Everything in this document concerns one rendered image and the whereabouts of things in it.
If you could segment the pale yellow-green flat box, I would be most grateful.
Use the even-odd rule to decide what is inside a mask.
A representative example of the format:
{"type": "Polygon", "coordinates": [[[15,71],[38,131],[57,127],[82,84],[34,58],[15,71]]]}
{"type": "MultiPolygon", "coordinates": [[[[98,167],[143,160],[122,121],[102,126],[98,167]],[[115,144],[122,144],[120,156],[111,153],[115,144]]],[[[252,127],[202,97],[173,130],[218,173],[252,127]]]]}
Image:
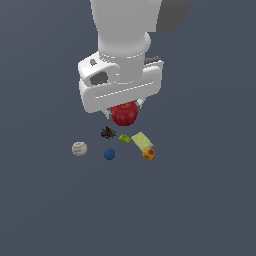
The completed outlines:
{"type": "Polygon", "coordinates": [[[151,141],[142,132],[133,135],[131,139],[141,151],[144,151],[146,148],[153,147],[151,141]]]}

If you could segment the white baseball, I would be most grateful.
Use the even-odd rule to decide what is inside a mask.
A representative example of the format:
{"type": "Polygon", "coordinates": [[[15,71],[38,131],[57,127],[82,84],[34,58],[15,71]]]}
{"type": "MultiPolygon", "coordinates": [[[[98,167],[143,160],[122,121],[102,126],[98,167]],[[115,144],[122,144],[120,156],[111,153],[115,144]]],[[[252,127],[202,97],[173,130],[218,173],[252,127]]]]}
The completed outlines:
{"type": "Polygon", "coordinates": [[[87,153],[87,145],[84,142],[75,142],[72,145],[72,153],[75,156],[83,156],[87,153]]]}

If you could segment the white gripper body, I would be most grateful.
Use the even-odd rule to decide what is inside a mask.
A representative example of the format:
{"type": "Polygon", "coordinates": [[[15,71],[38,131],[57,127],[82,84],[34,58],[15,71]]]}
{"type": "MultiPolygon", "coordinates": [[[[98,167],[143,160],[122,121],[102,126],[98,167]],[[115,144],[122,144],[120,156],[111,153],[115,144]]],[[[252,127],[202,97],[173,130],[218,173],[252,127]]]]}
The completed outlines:
{"type": "Polygon", "coordinates": [[[164,62],[145,54],[126,58],[109,57],[96,52],[78,63],[79,90],[86,112],[146,99],[161,88],[164,62]]]}

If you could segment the dark spiky multicoloured toy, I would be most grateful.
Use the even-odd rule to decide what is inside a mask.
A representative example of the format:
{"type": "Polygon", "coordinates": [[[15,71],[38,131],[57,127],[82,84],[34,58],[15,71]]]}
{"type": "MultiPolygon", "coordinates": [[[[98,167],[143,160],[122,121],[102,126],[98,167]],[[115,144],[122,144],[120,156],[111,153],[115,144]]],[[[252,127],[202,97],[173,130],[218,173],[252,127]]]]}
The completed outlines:
{"type": "Polygon", "coordinates": [[[106,140],[110,140],[116,135],[116,132],[113,131],[110,127],[106,127],[101,131],[100,135],[104,137],[106,140]]]}

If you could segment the blue ball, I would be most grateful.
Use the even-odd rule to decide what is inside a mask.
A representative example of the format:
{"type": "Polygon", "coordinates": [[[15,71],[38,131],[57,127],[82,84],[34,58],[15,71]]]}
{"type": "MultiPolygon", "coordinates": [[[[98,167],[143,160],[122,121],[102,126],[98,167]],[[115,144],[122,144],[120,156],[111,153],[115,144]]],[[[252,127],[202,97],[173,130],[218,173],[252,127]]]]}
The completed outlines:
{"type": "Polygon", "coordinates": [[[112,160],[115,157],[115,151],[112,148],[108,148],[104,152],[104,157],[107,160],[112,160]]]}

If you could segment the orange yellow peach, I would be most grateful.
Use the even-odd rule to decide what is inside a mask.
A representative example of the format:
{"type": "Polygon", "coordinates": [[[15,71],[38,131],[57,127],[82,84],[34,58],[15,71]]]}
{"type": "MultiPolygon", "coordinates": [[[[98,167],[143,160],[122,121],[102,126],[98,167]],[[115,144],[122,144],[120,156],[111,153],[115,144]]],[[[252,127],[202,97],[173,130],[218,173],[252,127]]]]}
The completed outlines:
{"type": "Polygon", "coordinates": [[[155,151],[151,148],[146,148],[143,152],[142,152],[142,157],[148,161],[151,161],[155,158],[155,151]]]}

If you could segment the red apple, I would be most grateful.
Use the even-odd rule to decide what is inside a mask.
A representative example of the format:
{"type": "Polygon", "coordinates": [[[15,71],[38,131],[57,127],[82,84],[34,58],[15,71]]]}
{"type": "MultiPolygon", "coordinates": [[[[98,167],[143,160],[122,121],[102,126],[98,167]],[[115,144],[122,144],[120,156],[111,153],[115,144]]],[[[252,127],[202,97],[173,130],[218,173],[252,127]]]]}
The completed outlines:
{"type": "Polygon", "coordinates": [[[120,104],[111,108],[112,119],[119,126],[130,126],[138,115],[138,108],[134,101],[120,104]]]}

